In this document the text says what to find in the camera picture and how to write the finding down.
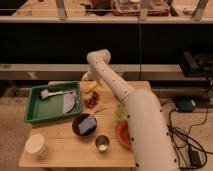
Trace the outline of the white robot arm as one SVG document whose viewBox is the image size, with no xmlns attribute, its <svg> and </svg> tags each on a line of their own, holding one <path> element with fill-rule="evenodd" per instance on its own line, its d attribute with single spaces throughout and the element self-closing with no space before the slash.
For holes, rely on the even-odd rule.
<svg viewBox="0 0 213 171">
<path fill-rule="evenodd" d="M 88 77 L 103 79 L 125 106 L 136 171 L 180 171 L 174 145 L 157 96 L 147 89 L 136 89 L 108 65 L 107 49 L 89 52 Z"/>
</svg>

